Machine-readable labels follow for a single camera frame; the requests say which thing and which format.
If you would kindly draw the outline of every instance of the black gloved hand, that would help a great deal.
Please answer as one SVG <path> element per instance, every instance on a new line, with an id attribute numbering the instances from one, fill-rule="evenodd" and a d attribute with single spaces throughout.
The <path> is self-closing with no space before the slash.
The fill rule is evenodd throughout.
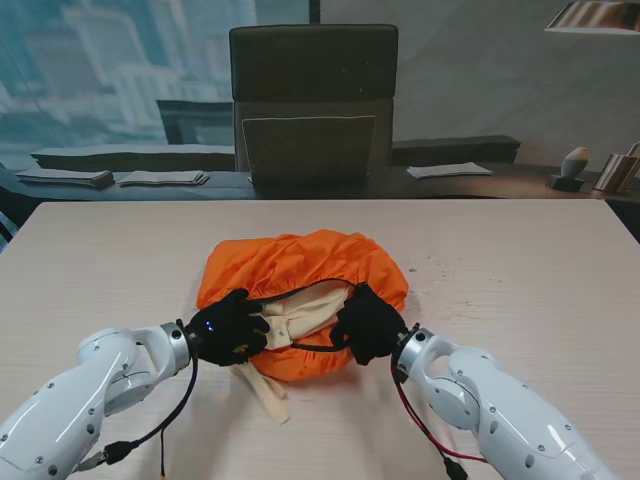
<path id="1" fill-rule="evenodd" d="M 338 323 L 330 337 L 334 345 L 341 345 L 346 335 L 356 362 L 368 365 L 374 357 L 393 353 L 398 347 L 398 334 L 407 331 L 396 309 L 376 295 L 369 285 L 361 283 L 338 312 Z"/>
<path id="2" fill-rule="evenodd" d="M 258 315 L 262 305 L 246 301 L 244 288 L 229 293 L 219 302 L 203 308 L 185 327 L 198 357 L 222 367 L 246 362 L 267 345 L 270 327 Z"/>

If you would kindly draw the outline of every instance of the lamp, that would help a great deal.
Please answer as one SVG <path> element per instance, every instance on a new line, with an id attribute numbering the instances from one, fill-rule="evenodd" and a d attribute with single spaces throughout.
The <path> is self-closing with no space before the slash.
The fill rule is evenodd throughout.
<path id="1" fill-rule="evenodd" d="M 640 34 L 640 4 L 570 2 L 545 28 L 547 32 Z"/>

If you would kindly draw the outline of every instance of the white table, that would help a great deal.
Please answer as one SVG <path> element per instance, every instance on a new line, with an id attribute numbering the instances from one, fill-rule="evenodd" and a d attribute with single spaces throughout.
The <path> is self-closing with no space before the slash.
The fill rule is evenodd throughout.
<path id="1" fill-rule="evenodd" d="M 566 412 L 622 478 L 637 476 L 640 248 L 597 200 L 45 204 L 0 255 L 0 417 L 73 366 L 90 333 L 188 317 L 219 241 L 318 228 L 375 239 L 410 282 L 407 322 L 493 352 Z M 182 372 L 107 419 L 100 445 L 146 433 L 188 378 Z M 290 397 L 292 418 L 277 426 L 241 380 L 203 366 L 168 432 L 169 477 L 446 478 L 392 390 L 388 360 L 307 382 Z M 455 441 L 473 445 L 460 432 Z M 158 451 L 156 440 L 77 478 L 156 480 Z M 498 478 L 483 465 L 469 472 Z"/>

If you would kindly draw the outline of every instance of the beige cloth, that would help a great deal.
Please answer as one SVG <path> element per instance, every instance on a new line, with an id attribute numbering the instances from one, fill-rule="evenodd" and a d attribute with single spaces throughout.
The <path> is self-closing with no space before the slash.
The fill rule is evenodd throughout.
<path id="1" fill-rule="evenodd" d="M 349 287 L 339 280 L 327 280 L 282 300 L 264 305 L 262 316 L 271 327 L 267 334 L 269 350 L 291 345 L 337 321 L 336 313 L 349 296 Z M 279 423 L 289 419 L 284 402 L 287 392 L 276 380 L 262 375 L 251 362 L 232 367 L 232 371 L 244 376 L 265 410 Z"/>

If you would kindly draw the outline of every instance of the red cable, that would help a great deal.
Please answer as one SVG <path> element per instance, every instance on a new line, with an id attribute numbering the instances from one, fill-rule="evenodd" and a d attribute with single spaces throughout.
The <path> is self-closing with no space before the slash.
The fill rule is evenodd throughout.
<path id="1" fill-rule="evenodd" d="M 440 450 L 443 453 L 446 453 L 451 457 L 463 458 L 466 460 L 475 460 L 476 462 L 482 462 L 482 463 L 489 463 L 483 457 L 476 457 L 474 455 L 467 455 L 464 453 L 454 452 L 453 450 L 448 449 L 442 443 L 440 443 L 429 431 L 429 429 L 422 422 L 422 420 L 420 420 L 420 417 L 418 417 L 418 414 L 415 412 L 415 410 L 409 403 L 407 396 L 404 394 L 404 390 L 402 390 L 402 387 L 400 386 L 400 382 L 398 381 L 398 377 L 396 376 L 396 371 L 393 364 L 391 365 L 391 376 L 393 377 L 393 381 L 396 384 L 396 388 L 398 389 L 398 395 L 400 395 L 400 401 L 402 402 L 402 405 L 404 406 L 405 410 L 409 414 L 409 417 L 411 417 L 411 420 L 415 422 L 415 424 L 422 431 L 422 433 L 424 433 L 427 436 L 427 438 L 436 446 L 438 450 Z"/>

